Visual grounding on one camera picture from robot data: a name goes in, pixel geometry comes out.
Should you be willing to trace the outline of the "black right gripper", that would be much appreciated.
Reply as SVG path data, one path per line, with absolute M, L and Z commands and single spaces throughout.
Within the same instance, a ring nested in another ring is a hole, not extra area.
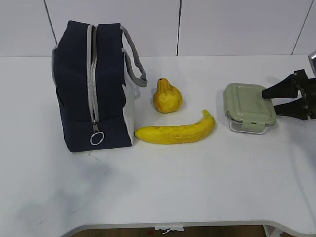
M 289 103 L 275 105 L 276 115 L 300 120 L 316 118 L 316 79 L 309 79 L 304 69 L 294 72 L 281 82 L 262 91 L 263 99 L 297 98 L 298 91 L 302 97 Z

